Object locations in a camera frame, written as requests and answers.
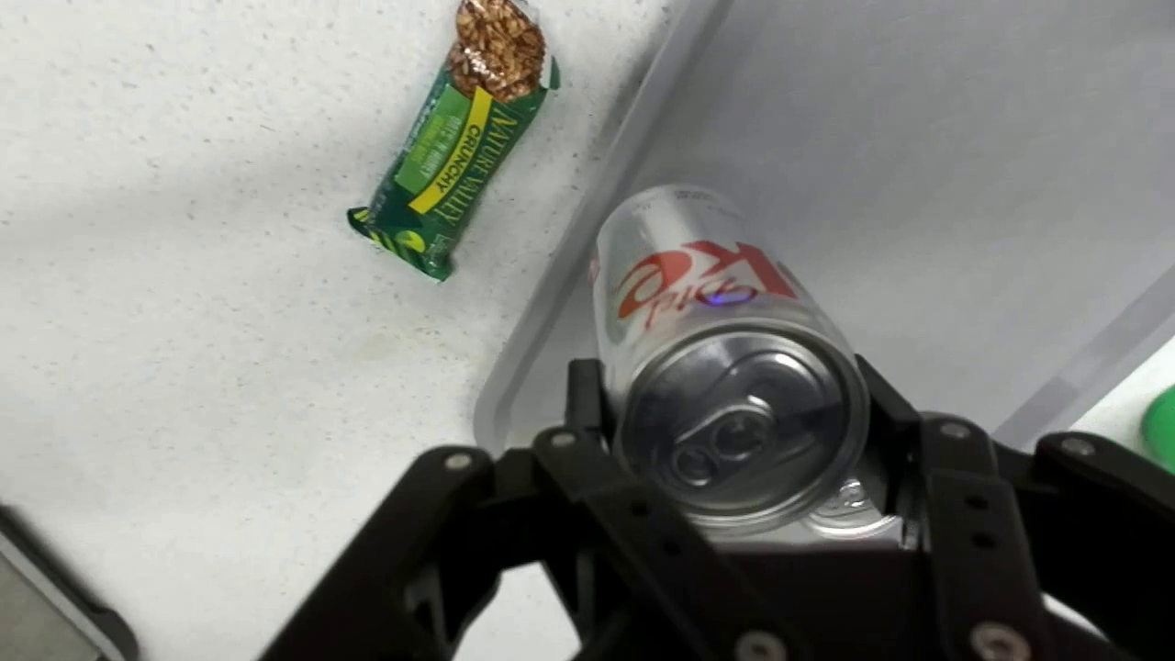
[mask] green wrapper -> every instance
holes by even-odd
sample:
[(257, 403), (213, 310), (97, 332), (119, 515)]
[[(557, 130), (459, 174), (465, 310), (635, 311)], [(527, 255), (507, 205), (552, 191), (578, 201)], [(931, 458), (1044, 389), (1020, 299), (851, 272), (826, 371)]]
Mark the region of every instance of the green wrapper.
[(485, 80), (485, 61), (463, 65), (465, 52), (470, 47), (459, 44), (436, 72), (406, 151), (386, 174), (371, 205), (349, 214), (349, 224), (360, 236), (376, 240), (430, 280), (452, 274), (452, 249), (459, 245), (492, 174), (532, 125), (547, 92), (557, 89), (557, 65), (552, 55), (542, 55), (537, 86), (507, 89)]

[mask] can lid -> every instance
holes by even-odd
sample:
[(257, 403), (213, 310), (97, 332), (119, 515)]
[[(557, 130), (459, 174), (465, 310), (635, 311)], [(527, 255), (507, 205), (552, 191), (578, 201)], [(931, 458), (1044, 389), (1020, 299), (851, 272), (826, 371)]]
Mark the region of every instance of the can lid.
[(833, 497), (865, 437), (848, 359), (774, 332), (723, 332), (650, 362), (618, 458), (703, 525), (764, 530)]

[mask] can label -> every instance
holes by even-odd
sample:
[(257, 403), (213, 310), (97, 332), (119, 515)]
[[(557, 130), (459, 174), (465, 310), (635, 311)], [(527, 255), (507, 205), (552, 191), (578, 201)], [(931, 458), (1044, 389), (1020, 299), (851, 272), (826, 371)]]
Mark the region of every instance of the can label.
[(618, 291), (618, 322), (654, 332), (692, 310), (738, 310), (759, 294), (797, 299), (758, 245), (683, 244), (632, 263)]

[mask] gray surface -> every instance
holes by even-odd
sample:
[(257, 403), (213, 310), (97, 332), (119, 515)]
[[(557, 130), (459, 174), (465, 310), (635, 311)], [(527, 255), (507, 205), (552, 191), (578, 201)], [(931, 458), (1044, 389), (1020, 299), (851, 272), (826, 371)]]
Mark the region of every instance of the gray surface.
[(740, 201), (880, 373), (1010, 444), (1170, 337), (1175, 3), (687, 6), (712, 28), (645, 80), (482, 398), (482, 444), (561, 415), (564, 359), (596, 354), (596, 224), (662, 179)]
[(15, 564), (0, 558), (0, 656), (97, 661), (103, 656)]

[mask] can rim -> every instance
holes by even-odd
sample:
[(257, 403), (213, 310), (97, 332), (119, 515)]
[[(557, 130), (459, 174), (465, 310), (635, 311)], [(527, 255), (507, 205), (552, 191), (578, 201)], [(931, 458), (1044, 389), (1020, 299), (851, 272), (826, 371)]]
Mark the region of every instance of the can rim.
[(813, 484), (783, 497), (772, 506), (750, 512), (750, 515), (712, 515), (712, 512), (693, 512), (687, 503), (679, 503), (673, 491), (663, 491), (669, 501), (674, 501), (687, 518), (709, 531), (766, 531), (778, 530), (786, 520), (804, 518), (813, 506), (826, 503), (829, 497), (838, 497), (838, 490), (851, 476), (862, 447), (865, 447), (865, 433), (869, 433), (869, 389), (854, 367), (854, 359), (848, 359), (833, 340), (804, 332), (804, 328), (766, 328), (766, 322), (733, 322), (733, 328), (709, 328), (699, 334), (687, 334), (679, 340), (673, 340), (669, 348), (654, 354), (635, 373), (632, 389), (628, 389), (628, 403), (618, 419), (618, 441), (613, 441), (613, 455), (628, 475), (638, 475), (628, 468), (628, 455), (618, 452), (624, 444), (624, 431), (628, 431), (628, 407), (632, 402), (638, 402), (643, 389), (650, 389), (650, 383), (656, 383), (674, 359), (687, 358), (692, 345), (703, 345), (709, 337), (721, 334), (759, 334), (772, 340), (788, 340), (799, 362), (820, 362), (826, 371), (826, 380), (840, 389), (844, 398), (844, 433), (838, 437), (838, 452), (826, 464), (826, 475), (820, 475)]

